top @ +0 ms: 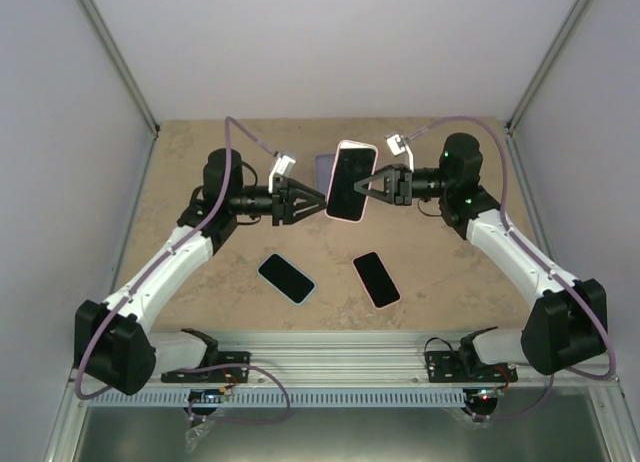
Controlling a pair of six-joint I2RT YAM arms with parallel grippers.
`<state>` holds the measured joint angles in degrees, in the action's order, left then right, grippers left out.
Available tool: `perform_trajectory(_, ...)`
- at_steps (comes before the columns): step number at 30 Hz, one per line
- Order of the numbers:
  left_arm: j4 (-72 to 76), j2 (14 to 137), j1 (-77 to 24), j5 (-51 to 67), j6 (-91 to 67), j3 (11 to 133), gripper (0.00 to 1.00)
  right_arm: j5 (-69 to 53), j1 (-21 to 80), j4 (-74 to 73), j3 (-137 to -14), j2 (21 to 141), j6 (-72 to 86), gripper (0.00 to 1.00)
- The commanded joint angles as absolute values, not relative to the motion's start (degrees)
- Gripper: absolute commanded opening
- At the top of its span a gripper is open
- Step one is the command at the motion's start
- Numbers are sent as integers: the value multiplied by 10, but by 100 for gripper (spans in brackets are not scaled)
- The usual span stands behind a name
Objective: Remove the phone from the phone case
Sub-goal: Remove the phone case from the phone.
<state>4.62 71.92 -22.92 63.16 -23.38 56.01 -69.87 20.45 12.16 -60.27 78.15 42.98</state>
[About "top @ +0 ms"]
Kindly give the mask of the lavender phone case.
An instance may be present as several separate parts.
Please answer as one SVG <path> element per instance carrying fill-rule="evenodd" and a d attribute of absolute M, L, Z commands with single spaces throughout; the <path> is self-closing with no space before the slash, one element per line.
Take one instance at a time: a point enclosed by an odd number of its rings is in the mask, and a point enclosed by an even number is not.
<path fill-rule="evenodd" d="M 317 155 L 314 160 L 314 181 L 317 191 L 328 194 L 334 164 L 333 154 Z"/>

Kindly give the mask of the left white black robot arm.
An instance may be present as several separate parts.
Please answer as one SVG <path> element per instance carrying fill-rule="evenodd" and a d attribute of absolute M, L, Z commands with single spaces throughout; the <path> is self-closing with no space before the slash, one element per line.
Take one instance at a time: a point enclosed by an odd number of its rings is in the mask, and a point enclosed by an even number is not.
<path fill-rule="evenodd" d="M 87 300 L 74 321 L 75 383 L 89 375 L 126 395 L 154 376 L 187 371 L 197 381 L 218 372 L 217 341 L 194 329 L 152 334 L 154 322 L 177 290 L 231 237 L 241 216 L 293 225 L 326 207 L 322 193 L 287 177 L 266 185 L 244 182 L 238 151 L 217 149 L 203 169 L 169 239 L 149 262 L 102 302 Z"/>

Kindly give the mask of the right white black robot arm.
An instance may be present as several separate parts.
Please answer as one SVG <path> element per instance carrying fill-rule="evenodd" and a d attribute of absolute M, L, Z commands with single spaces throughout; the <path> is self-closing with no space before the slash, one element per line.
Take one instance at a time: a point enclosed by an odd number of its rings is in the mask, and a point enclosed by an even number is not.
<path fill-rule="evenodd" d="M 486 255 L 527 302 L 523 329 L 489 327 L 461 340 L 462 375 L 481 381 L 500 363 L 552 375 L 574 372 L 578 364 L 602 354 L 612 356 L 604 287 L 562 269 L 521 233 L 505 202 L 481 185 L 482 163 L 478 140 L 454 133 L 445 140 L 437 167 L 387 165 L 354 184 L 356 192 L 395 206 L 437 199 L 446 225 Z"/>

